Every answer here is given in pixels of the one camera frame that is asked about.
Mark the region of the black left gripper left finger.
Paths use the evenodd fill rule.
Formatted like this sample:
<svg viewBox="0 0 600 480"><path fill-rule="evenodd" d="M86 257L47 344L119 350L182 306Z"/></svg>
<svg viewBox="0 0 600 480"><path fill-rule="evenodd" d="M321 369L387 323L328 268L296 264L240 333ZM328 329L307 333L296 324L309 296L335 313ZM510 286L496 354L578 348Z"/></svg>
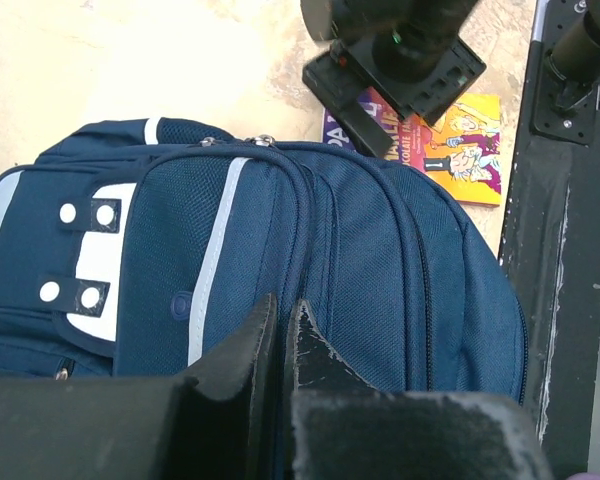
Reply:
<svg viewBox="0 0 600 480"><path fill-rule="evenodd" d="M268 479L277 301L174 376L0 379L0 479Z"/></svg>

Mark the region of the Roald Dahl Charlie book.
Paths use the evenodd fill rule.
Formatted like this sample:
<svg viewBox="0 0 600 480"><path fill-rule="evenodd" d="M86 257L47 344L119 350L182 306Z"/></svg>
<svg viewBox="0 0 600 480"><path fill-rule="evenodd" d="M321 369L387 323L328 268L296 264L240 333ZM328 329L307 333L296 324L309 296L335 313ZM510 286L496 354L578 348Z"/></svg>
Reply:
<svg viewBox="0 0 600 480"><path fill-rule="evenodd" d="M392 140L386 160L421 171L461 203L501 204L498 96L465 93L432 126L417 116L400 121L373 89L359 103Z"/></svg>

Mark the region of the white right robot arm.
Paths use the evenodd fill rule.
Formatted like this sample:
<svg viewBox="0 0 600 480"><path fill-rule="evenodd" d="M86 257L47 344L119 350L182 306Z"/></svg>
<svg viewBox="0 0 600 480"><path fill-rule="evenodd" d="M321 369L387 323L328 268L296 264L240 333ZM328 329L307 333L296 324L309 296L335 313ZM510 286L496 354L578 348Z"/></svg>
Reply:
<svg viewBox="0 0 600 480"><path fill-rule="evenodd" d="M364 111L373 88L405 120L435 124L484 73L461 39L476 4L467 0L304 0L307 32L329 48L303 67L302 81L333 115L356 150L381 157L390 136Z"/></svg>

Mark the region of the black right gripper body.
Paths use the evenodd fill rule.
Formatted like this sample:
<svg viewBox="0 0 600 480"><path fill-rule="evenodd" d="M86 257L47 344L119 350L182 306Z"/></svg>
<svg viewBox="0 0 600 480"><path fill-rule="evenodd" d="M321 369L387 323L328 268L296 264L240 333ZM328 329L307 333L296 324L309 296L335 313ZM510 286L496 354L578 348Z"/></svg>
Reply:
<svg viewBox="0 0 600 480"><path fill-rule="evenodd" d="M373 88L401 119L416 114L435 123L484 73L486 64L460 38L440 57L409 53L388 37L334 41L309 61L302 80L338 122L369 128L371 119L358 103Z"/></svg>

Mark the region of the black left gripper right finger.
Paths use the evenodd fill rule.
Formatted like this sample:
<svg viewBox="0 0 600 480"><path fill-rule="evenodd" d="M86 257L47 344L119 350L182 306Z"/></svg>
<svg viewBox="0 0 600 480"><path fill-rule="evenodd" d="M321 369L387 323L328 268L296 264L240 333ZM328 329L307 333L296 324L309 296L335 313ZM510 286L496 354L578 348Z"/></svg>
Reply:
<svg viewBox="0 0 600 480"><path fill-rule="evenodd" d="M296 303L284 365L288 479L550 479L525 412L506 397L381 392Z"/></svg>

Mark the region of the navy blue backpack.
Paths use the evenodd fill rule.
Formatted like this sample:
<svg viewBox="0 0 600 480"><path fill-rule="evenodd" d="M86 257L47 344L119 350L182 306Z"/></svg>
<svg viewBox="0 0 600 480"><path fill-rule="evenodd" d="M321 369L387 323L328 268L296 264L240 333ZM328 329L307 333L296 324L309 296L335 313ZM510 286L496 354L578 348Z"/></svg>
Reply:
<svg viewBox="0 0 600 480"><path fill-rule="evenodd" d="M384 391L525 395L526 324L419 171L169 118L83 126L0 176L0 377L169 375L273 294Z"/></svg>

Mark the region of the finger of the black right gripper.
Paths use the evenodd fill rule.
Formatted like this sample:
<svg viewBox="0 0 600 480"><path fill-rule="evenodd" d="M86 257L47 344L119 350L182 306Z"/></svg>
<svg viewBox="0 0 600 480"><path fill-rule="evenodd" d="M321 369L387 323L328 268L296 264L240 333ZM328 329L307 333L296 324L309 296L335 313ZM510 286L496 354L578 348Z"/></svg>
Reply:
<svg viewBox="0 0 600 480"><path fill-rule="evenodd" d="M383 158L394 140L381 125L382 113L393 110L380 97L335 97L332 100L332 144Z"/></svg>

